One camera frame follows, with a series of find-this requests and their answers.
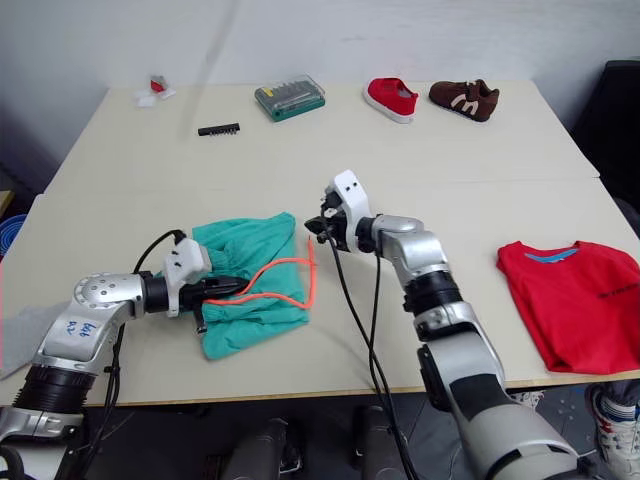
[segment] red object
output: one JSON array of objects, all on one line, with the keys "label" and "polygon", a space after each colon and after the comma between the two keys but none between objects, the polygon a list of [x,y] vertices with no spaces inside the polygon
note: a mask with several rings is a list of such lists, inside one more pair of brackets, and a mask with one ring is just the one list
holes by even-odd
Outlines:
[{"label": "red object", "polygon": [[165,88],[161,83],[151,80],[151,90],[153,90],[156,93],[160,93],[160,92],[164,92]]},{"label": "red object", "polygon": [[395,118],[393,114],[400,116],[401,119],[403,117],[410,119],[416,109],[418,94],[409,90],[399,78],[376,78],[369,83],[365,98],[373,107],[380,110],[379,106],[382,106],[391,111],[391,117],[394,120],[402,121]]},{"label": "red object", "polygon": [[629,255],[596,243],[516,242],[498,250],[498,268],[549,370],[640,368],[640,268]]}]

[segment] white table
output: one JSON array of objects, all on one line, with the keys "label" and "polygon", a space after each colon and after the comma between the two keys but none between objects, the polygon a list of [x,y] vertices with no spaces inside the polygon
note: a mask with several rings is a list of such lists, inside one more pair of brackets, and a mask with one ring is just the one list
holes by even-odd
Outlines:
[{"label": "white table", "polygon": [[[363,177],[374,211],[415,216],[438,235],[463,297],[474,306],[502,359],[508,387],[640,377],[640,371],[608,377],[546,371],[495,267],[496,250],[516,240],[541,249],[585,240],[640,260],[640,242],[598,179],[431,183],[407,189],[372,186],[364,180],[370,172],[356,174]],[[317,213],[327,180],[306,175],[283,186],[263,182],[254,190],[230,184],[209,190],[40,196],[3,262],[3,313],[66,300],[88,272],[130,271],[141,251],[169,228],[288,210],[298,221],[298,252],[304,255],[302,222]],[[162,252],[159,248],[146,267],[159,269]],[[120,403],[370,392],[366,349],[343,300],[328,246],[318,246],[316,254],[318,296],[311,323],[236,355],[207,361],[190,317],[157,314],[130,322],[122,349]],[[375,259],[345,254],[343,260],[355,304],[368,325]],[[306,283],[306,272],[302,278]],[[418,341],[401,304],[401,289],[385,264],[376,349],[394,390],[418,391],[423,389]],[[19,372],[0,383],[0,404],[13,399],[23,378]],[[96,381],[90,403],[103,399],[104,380]]]},{"label": "white table", "polygon": [[[362,98],[362,85],[326,85],[327,104],[274,124],[254,86],[179,88],[153,109],[111,90],[47,195],[166,192],[233,186],[251,194],[326,182],[349,167],[369,188],[423,190],[441,182],[594,178],[532,82],[489,82],[501,91],[486,123],[451,114],[420,92],[415,120],[392,122]],[[239,122],[237,135],[198,137],[198,127]]]}]

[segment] gray cloth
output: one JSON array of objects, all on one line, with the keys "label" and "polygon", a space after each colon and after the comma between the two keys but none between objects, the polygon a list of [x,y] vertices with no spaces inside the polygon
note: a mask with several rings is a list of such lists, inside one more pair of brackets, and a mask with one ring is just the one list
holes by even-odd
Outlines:
[{"label": "gray cloth", "polygon": [[604,387],[604,396],[618,405],[626,407],[640,405],[640,378],[617,380],[602,386]]},{"label": "gray cloth", "polygon": [[15,317],[2,322],[2,366],[0,380],[31,362],[42,339],[69,302],[52,307],[26,307]]}]

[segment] white sole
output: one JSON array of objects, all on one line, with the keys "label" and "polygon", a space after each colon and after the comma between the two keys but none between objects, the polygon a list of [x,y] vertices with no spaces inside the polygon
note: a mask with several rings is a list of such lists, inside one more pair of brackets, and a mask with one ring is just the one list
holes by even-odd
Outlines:
[{"label": "white sole", "polygon": [[364,89],[362,90],[362,96],[364,97],[365,102],[367,102],[379,112],[383,113],[385,116],[389,117],[394,122],[406,124],[413,121],[413,113],[411,115],[400,115],[390,108],[385,107],[380,102],[375,100],[371,95],[369,95],[369,83],[364,86]]}]

